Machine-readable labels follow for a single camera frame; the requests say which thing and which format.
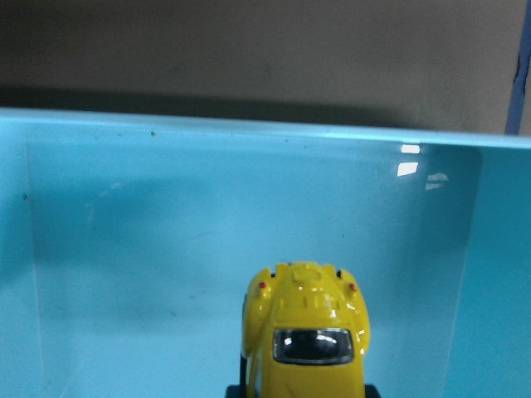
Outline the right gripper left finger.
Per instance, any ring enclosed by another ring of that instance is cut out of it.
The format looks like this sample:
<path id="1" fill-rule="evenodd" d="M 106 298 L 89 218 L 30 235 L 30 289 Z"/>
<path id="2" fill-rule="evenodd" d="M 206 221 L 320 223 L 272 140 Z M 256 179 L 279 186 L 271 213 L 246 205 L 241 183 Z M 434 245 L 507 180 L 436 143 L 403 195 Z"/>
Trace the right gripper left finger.
<path id="1" fill-rule="evenodd" d="M 229 385 L 226 388 L 225 398 L 245 398 L 245 391 L 240 385 Z"/>

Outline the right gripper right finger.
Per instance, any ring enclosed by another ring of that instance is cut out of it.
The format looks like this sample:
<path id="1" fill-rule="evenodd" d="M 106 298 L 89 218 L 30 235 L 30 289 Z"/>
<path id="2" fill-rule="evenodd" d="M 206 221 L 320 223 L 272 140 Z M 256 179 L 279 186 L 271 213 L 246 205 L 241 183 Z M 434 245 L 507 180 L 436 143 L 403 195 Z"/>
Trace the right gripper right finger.
<path id="1" fill-rule="evenodd" d="M 365 384 L 364 393 L 366 398 L 380 398 L 380 393 L 377 387 L 373 384 Z"/>

